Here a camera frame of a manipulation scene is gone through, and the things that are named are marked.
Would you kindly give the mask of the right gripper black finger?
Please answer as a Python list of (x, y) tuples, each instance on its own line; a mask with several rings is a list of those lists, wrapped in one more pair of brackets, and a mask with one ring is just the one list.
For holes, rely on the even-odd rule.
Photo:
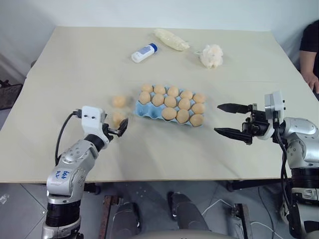
[(246, 133), (246, 132), (241, 132), (238, 129), (233, 129), (233, 128), (214, 128), (214, 130), (227, 138), (242, 141), (246, 143), (247, 145), (252, 144), (252, 135)]
[(251, 105), (240, 105), (234, 103), (226, 103), (217, 106), (218, 109), (232, 114), (246, 114), (251, 111)]

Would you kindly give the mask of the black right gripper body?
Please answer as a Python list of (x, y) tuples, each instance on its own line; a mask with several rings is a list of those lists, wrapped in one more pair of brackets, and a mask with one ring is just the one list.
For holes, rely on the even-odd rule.
[(259, 111), (257, 104), (248, 105), (247, 112), (250, 116), (242, 123), (242, 131), (252, 136), (263, 136), (269, 127), (266, 113)]

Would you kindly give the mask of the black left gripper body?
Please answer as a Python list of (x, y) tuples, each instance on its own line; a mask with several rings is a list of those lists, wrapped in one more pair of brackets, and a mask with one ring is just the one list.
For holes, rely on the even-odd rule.
[(114, 135), (118, 135), (118, 131), (116, 129), (110, 128), (107, 123), (103, 124), (102, 131), (107, 139), (113, 139)]

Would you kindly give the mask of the bystander bare hand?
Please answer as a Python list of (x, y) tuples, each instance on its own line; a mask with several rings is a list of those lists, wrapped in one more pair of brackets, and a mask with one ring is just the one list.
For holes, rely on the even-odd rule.
[(314, 73), (309, 73), (305, 76), (308, 86), (317, 93), (319, 92), (319, 79)]

